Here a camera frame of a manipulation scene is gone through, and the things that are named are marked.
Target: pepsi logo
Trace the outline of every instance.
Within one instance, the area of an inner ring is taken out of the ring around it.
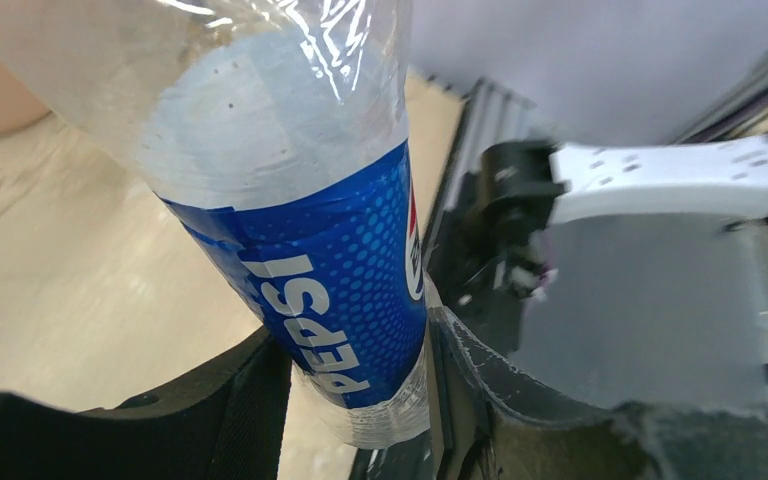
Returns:
[[[414,301],[422,299],[422,251],[419,244],[419,222],[416,217],[416,201],[413,197],[413,182],[411,182],[408,208],[408,226],[405,229],[405,279],[408,293]]]

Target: white curtain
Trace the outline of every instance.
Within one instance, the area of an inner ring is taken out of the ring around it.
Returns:
[[[414,0],[412,61],[609,144],[663,142],[768,50],[768,0]]]

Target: plastic bottle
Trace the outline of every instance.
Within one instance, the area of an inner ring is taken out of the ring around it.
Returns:
[[[409,0],[0,0],[5,64],[142,175],[362,448],[428,428],[409,17]]]

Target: beige tabletop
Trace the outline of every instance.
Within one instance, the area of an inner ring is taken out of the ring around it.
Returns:
[[[414,185],[436,185],[459,98],[411,77]],[[417,188],[423,223],[434,188]],[[0,138],[0,390],[114,407],[239,343],[258,320],[175,218],[56,117]],[[282,479],[340,479],[340,445],[290,396]]]

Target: bottle label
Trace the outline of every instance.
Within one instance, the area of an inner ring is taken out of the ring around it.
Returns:
[[[398,391],[426,321],[407,142],[284,205],[164,201],[331,402],[366,407]]]

